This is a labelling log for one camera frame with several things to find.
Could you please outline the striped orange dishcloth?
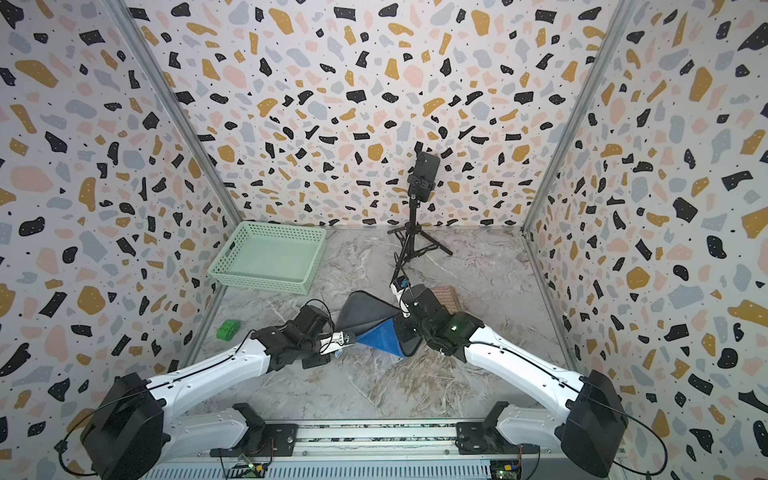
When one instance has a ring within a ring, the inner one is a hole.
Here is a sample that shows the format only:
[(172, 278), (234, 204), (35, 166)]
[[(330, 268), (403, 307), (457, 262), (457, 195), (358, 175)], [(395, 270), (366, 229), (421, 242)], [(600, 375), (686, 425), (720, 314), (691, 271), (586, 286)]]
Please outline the striped orange dishcloth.
[(462, 310), (458, 294), (453, 286), (434, 287), (432, 292), (449, 313), (456, 314)]

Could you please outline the grey blue microfibre cloth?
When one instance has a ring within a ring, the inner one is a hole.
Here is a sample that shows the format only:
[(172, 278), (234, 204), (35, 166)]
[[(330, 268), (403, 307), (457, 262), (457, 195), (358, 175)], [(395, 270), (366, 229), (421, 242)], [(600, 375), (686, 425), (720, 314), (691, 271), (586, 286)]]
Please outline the grey blue microfibre cloth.
[(353, 335), (357, 344), (400, 358), (413, 356), (422, 344), (422, 338), (407, 329), (399, 307), (362, 290), (347, 297), (335, 326)]

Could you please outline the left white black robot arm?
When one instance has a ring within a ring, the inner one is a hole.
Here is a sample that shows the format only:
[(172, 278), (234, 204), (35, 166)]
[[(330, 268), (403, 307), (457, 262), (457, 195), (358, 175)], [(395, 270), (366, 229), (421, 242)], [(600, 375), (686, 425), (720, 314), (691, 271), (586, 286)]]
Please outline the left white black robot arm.
[(80, 442), (101, 479), (139, 479), (159, 463), (204, 452), (221, 458), (271, 455), (266, 423), (248, 404), (196, 416), (189, 410), (296, 361), (306, 368), (323, 365), (351, 339), (325, 311), (305, 305), (293, 320), (250, 330), (238, 346), (186, 368), (149, 379), (118, 378)]

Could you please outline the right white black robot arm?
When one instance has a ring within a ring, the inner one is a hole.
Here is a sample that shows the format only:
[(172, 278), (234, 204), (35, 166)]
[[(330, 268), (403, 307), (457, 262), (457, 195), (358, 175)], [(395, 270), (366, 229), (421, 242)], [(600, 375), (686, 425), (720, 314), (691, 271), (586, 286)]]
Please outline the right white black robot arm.
[(422, 284), (394, 283), (405, 329), (433, 350), (486, 370), (543, 406), (554, 424), (544, 428), (573, 464), (598, 478), (609, 476), (629, 418), (609, 377), (584, 376), (556, 366), (504, 339), (463, 311), (450, 313)]

